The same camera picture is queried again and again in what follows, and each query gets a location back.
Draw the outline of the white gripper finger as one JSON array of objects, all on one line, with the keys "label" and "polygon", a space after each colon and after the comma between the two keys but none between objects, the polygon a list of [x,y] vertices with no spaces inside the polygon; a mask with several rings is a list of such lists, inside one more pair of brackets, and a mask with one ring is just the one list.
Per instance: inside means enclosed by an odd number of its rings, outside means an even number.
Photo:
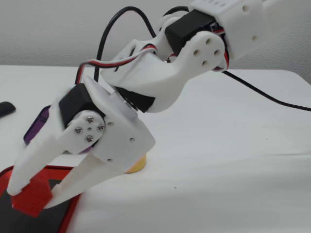
[{"label": "white gripper finger", "polygon": [[101,159],[88,153],[80,164],[52,189],[52,199],[46,209],[57,206],[90,188],[125,173],[124,164],[115,163],[114,159]]},{"label": "white gripper finger", "polygon": [[105,125],[104,119],[91,110],[75,114],[65,126],[59,101],[58,98],[52,103],[45,125],[16,159],[7,187],[11,196],[19,194],[33,176],[63,152],[79,154],[103,135],[103,130],[97,128]]}]

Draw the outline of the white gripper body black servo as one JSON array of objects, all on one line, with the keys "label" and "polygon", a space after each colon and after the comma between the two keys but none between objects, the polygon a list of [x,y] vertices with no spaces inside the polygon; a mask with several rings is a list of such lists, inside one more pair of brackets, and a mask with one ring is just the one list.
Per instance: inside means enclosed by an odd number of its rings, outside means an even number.
[{"label": "white gripper body black servo", "polygon": [[137,113],[116,92],[109,93],[88,76],[60,100],[59,108],[64,125],[83,110],[100,114],[105,129],[90,152],[122,170],[128,170],[156,142]]}]

